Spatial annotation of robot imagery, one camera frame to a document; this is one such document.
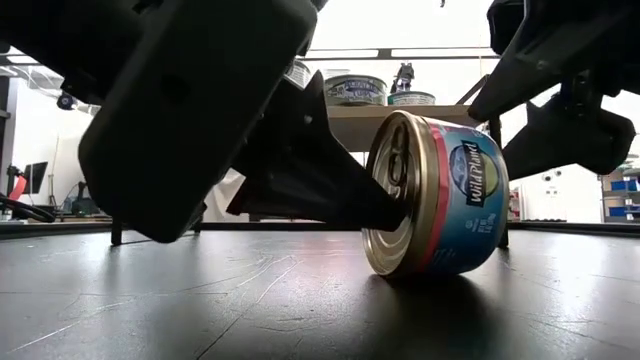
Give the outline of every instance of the tuna can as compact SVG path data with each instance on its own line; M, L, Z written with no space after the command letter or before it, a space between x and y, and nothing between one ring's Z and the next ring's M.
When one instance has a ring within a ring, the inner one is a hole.
M325 81L327 105L385 105L387 84L373 76L340 75Z
M422 91L401 91L389 95L389 105L435 105L436 97Z
M285 76L304 89L311 81L311 70L302 61L294 60L293 64L287 69Z
M363 231L369 264L382 276L473 270L505 231L506 165L475 129L394 111L376 134L367 171L407 213L394 232Z

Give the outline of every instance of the security camera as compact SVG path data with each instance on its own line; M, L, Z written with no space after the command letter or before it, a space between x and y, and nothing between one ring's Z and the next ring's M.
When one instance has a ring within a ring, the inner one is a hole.
M62 95L58 97L57 105L62 110L73 110L78 105L78 100L66 92L62 92Z

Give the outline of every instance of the gray floor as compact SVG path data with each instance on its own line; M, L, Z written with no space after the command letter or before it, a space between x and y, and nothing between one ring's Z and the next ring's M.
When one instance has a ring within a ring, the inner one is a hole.
M357 233L1 241L0 358L640 358L640 241L511 241L464 277L394 286Z

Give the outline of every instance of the computer monitor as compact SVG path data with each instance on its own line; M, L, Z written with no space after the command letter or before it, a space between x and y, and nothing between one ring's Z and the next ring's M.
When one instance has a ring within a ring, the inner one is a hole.
M41 162L27 165L24 170L24 178L27 180L27 186L23 194L37 194L40 192L44 174L47 171L47 164L48 162Z

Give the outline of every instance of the wooden shelf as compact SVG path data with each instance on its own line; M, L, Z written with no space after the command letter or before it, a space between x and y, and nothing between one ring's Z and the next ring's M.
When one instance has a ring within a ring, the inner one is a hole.
M480 125L467 115L468 109L467 105L329 106L328 112L331 131L338 141L350 152L367 152L384 119L396 110L458 125Z

